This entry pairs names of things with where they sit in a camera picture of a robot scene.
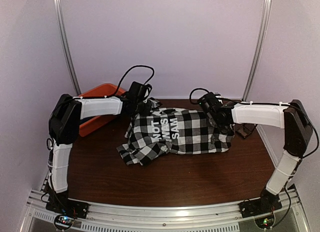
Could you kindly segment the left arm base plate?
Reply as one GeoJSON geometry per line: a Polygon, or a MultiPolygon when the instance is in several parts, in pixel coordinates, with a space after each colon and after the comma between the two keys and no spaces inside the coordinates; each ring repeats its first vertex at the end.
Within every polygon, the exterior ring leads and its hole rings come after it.
{"type": "Polygon", "coordinates": [[[86,219],[89,204],[70,199],[66,202],[59,202],[56,198],[49,198],[45,208],[49,211],[64,214],[69,217],[86,219]]]}

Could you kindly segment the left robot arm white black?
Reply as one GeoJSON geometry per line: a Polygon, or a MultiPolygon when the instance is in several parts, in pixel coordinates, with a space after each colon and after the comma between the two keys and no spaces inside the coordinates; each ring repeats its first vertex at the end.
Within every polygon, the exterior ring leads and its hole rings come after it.
{"type": "Polygon", "coordinates": [[[151,90],[150,84],[132,82],[128,91],[113,84],[103,84],[78,96],[60,96],[48,122],[51,139],[48,166],[49,186],[56,195],[52,205],[61,214],[67,214],[72,209],[71,201],[64,197],[68,195],[69,154],[79,134],[95,130],[89,119],[148,114],[152,107],[148,100],[151,90]]]}

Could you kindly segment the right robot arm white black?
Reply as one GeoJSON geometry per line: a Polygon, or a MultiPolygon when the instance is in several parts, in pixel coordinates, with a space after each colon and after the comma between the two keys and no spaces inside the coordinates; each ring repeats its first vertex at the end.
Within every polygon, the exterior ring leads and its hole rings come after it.
{"type": "Polygon", "coordinates": [[[260,212],[268,212],[275,197],[294,177],[300,163],[308,154],[309,143],[316,133],[300,100],[290,102],[241,102],[207,92],[197,100],[209,122],[220,133],[227,134],[233,125],[252,124],[272,158],[274,171],[256,202],[260,212]]]}

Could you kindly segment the black white checkered shirt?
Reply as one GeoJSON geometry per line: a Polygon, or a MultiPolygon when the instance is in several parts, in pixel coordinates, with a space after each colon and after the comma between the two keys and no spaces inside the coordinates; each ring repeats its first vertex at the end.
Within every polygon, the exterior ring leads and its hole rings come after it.
{"type": "Polygon", "coordinates": [[[220,133],[203,111],[161,107],[160,101],[154,98],[148,101],[150,114],[135,115],[125,134],[127,142],[117,147],[126,165],[145,166],[168,153],[221,153],[231,147],[234,131],[220,133]]]}

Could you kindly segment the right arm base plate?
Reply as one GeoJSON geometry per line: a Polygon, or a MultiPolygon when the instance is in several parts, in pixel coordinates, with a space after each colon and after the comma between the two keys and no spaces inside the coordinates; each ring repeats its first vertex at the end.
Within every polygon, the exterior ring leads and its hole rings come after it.
{"type": "Polygon", "coordinates": [[[271,213],[272,211],[281,209],[283,207],[279,196],[260,197],[251,200],[244,200],[238,205],[242,218],[271,213]]]}

